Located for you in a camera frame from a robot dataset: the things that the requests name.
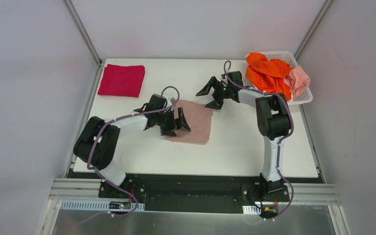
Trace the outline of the beige pink printed t-shirt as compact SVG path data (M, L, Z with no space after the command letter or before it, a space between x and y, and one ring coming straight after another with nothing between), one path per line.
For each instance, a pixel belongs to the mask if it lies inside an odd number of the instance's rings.
M176 108L179 107L183 108L191 131L177 130L175 137L165 137L164 139L172 142L205 145L211 134L213 109L206 108L203 104L181 99L176 103Z

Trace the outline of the orange t-shirt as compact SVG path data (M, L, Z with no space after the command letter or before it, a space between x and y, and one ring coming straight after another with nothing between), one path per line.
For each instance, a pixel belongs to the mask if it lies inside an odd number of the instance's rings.
M286 100L292 99L291 87L284 79L292 71L292 67L281 59L268 60L264 54L252 52L246 57L248 67L245 77L260 91L282 93Z

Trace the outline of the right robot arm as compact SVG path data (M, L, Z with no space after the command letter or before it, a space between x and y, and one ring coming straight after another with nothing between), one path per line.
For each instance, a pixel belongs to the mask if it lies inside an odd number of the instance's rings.
M284 141L294 130L284 94L244 86L239 71L226 73L220 79L211 77L196 96L208 94L212 95L213 100L206 104L207 108L220 110L226 99L255 108L258 130L264 140L264 161L257 194L263 200L272 200L285 183L282 177Z

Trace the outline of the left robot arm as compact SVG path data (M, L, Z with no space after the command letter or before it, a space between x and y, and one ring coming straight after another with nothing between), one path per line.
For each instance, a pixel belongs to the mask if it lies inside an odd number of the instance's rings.
M153 94L147 103L129 115L111 120L93 116L79 135L73 154L84 161L89 170L111 182L111 192L116 197L124 198L129 194L130 185L124 181L125 172L113 160L118 140L154 126L159 126L163 137L174 137L177 130L190 132L183 108L175 108L175 105L174 99Z

